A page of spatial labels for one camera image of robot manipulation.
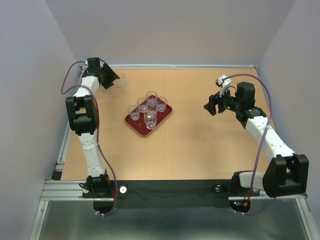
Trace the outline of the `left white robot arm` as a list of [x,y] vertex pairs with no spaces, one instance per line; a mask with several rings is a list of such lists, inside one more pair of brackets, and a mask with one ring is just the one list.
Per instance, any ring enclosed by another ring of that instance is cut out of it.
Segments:
[[107,198],[114,194],[107,168],[102,161],[99,135],[99,107],[96,103],[95,92],[103,87],[108,89],[114,85],[114,80],[120,77],[110,66],[99,57],[89,57],[81,61],[85,70],[79,85],[71,86],[60,93],[66,94],[72,89],[76,92],[65,99],[69,127],[77,135],[86,160],[87,177],[79,186],[86,198]]

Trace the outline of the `clear faceted glass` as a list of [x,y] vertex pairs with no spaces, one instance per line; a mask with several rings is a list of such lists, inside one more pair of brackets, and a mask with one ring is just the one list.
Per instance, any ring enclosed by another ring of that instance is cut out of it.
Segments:
[[158,94],[155,91],[148,91],[145,94],[145,98],[147,100],[147,104],[151,107],[154,107],[157,103]]
[[163,113],[166,110],[166,106],[167,106],[167,99],[164,96],[159,96],[156,99],[157,111],[160,113]]

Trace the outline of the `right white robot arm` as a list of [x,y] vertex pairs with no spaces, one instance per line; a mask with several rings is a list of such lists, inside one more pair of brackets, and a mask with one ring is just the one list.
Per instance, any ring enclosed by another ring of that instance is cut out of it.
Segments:
[[264,173],[238,171],[230,182],[231,192],[242,195],[249,188],[264,191],[269,197],[276,198],[300,195],[306,192],[309,160],[304,154],[296,154],[279,137],[268,124],[265,112],[255,105],[255,86],[249,82],[237,84],[235,95],[231,95],[231,80],[217,81],[220,91],[209,97],[204,105],[212,116],[229,110],[235,113],[241,123],[254,139],[262,144],[269,165]]

